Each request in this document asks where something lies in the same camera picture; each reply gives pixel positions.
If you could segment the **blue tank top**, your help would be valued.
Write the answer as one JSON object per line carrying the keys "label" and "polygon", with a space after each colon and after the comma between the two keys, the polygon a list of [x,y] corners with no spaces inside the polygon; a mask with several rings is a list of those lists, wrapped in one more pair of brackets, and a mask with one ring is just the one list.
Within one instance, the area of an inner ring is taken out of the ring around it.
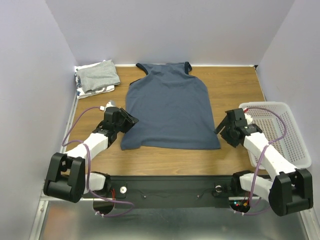
{"label": "blue tank top", "polygon": [[206,85],[190,75],[189,62],[137,63],[145,76],[130,83],[126,111],[138,123],[124,134],[122,150],[142,146],[218,150],[214,117]]}

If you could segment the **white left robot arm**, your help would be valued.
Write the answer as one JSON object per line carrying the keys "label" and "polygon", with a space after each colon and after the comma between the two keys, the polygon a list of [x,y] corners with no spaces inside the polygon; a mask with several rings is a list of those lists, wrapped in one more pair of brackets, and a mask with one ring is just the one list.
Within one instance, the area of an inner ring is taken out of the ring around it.
{"label": "white left robot arm", "polygon": [[46,196],[77,203],[89,192],[95,192],[100,197],[115,193],[111,177],[92,172],[91,161],[114,143],[118,133],[127,133],[139,120],[123,108],[108,106],[100,110],[104,112],[103,120],[86,140],[67,152],[56,152],[51,157],[43,187]]}

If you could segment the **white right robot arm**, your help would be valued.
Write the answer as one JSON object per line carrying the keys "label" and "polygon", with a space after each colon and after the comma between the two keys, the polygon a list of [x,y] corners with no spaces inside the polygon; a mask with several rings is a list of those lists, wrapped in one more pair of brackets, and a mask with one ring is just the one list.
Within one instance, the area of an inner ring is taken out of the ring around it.
{"label": "white right robot arm", "polygon": [[270,178],[260,177],[258,169],[236,172],[231,178],[231,192],[235,195],[248,192],[250,202],[254,195],[258,196],[280,217],[311,209],[314,206],[312,174],[283,157],[273,141],[269,141],[263,130],[251,121],[247,111],[247,108],[227,110],[214,132],[232,147],[242,145],[246,148],[258,159],[256,167],[262,166]]}

